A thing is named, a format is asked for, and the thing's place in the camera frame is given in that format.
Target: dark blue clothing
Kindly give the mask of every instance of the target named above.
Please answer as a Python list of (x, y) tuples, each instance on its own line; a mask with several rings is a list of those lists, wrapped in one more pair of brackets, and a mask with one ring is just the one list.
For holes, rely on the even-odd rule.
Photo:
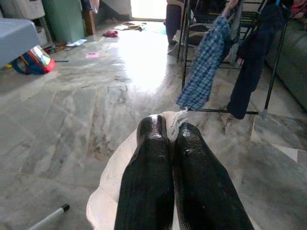
[(271, 48), (276, 32), (282, 30), (289, 16), (290, 10), (283, 6), (265, 6), (258, 30), (252, 32), (239, 47), (237, 55), (244, 59), (244, 64), (227, 106), (235, 118), (244, 118), (251, 93), (255, 91), (261, 77), (265, 55)]

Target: wall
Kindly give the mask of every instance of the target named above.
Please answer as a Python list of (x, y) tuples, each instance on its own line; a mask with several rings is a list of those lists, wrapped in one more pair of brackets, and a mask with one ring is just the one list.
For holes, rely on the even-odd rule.
[(103, 0), (103, 2), (121, 15), (131, 16), (130, 0)]

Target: dark pants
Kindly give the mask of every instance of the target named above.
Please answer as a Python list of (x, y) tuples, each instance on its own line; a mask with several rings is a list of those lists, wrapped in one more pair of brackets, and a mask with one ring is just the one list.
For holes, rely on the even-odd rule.
[(115, 230), (168, 230), (174, 193), (181, 229), (253, 229), (227, 170), (195, 126), (184, 123), (170, 148), (165, 120), (147, 117), (137, 142), (122, 177)]
[(261, 77), (264, 60), (245, 60), (232, 91), (227, 110), (236, 118), (243, 119), (251, 93), (255, 91)]

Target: hanging clothes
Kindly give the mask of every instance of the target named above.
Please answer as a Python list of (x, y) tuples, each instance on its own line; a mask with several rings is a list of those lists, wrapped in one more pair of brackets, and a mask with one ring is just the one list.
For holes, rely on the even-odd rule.
[(276, 32), (283, 29), (290, 14), (290, 10), (284, 6), (265, 6), (258, 30), (251, 33), (239, 47), (237, 55), (244, 59), (244, 64), (227, 105), (235, 118), (244, 118), (251, 93), (255, 91), (261, 77), (265, 55), (271, 48)]
[(228, 55), (231, 45), (238, 41), (244, 1), (231, 9), (227, 18), (219, 16), (201, 40), (189, 70), (189, 82), (177, 100), (181, 107), (198, 110), (209, 100), (215, 71)]

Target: marble floor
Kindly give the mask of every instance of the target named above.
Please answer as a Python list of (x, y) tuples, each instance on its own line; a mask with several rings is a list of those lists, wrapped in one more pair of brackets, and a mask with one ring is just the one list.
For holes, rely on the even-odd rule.
[[(64, 203), (71, 209), (47, 229), (90, 229), (85, 205), (112, 153), (141, 118), (178, 110), (181, 67), (167, 55), (166, 35), (103, 32), (54, 54), (69, 62), (43, 76), (0, 70), (0, 229), (26, 229)], [(270, 74), (266, 67), (250, 110), (263, 109)], [(237, 75), (217, 71), (206, 107), (227, 105)], [(189, 112), (189, 121), (259, 229), (307, 228), (307, 114), (278, 79), (264, 120)]]

